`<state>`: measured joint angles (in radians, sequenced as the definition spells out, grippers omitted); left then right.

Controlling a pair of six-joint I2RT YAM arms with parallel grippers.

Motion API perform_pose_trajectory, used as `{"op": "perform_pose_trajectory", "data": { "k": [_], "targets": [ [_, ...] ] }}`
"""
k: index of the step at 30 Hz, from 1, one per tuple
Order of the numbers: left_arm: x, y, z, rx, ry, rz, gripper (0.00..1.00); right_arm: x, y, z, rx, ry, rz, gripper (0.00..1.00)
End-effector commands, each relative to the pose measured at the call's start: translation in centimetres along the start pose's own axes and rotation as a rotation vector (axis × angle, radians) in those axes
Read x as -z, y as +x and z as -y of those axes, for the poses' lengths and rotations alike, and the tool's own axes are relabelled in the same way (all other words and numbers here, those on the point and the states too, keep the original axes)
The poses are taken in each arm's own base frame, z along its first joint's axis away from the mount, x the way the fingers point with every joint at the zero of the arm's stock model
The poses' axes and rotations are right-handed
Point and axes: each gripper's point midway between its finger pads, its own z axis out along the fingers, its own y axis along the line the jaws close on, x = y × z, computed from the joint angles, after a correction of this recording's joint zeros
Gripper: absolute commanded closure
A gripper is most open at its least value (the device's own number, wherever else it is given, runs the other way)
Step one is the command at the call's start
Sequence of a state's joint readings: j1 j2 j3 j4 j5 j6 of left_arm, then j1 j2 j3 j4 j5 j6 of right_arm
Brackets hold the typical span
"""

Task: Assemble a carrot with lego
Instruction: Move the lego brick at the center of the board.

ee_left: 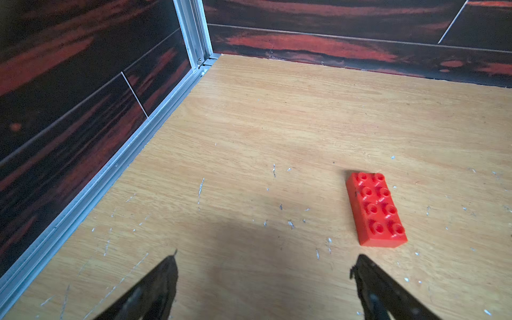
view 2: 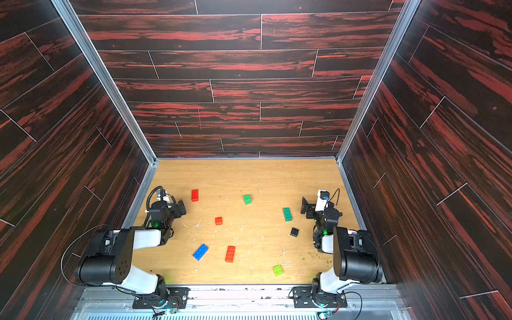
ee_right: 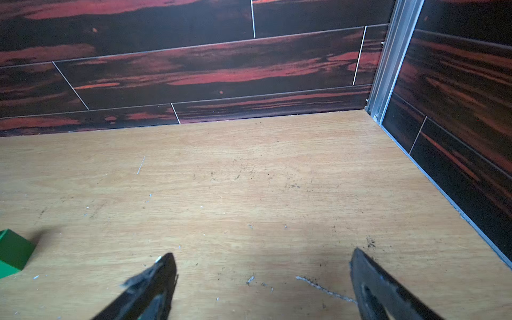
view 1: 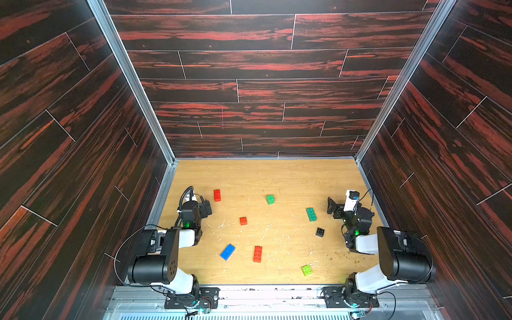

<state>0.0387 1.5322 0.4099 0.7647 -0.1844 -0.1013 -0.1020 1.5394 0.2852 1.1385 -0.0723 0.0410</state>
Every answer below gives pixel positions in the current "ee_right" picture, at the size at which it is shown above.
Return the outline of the dark green square lego brick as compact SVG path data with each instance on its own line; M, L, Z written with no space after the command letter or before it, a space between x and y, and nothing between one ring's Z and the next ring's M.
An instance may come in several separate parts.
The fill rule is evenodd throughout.
M10 229L1 231L0 245L1 278L22 271L35 250L34 243Z

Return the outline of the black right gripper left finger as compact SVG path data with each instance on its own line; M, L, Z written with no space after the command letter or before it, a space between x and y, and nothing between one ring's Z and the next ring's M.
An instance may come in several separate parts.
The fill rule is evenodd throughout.
M168 319L177 285L173 253L161 256L151 267L129 278L125 291L95 319Z

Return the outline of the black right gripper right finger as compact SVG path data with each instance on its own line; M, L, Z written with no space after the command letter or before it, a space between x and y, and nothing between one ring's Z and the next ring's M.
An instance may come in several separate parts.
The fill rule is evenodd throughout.
M361 249L354 250L350 266L362 319L441 319Z

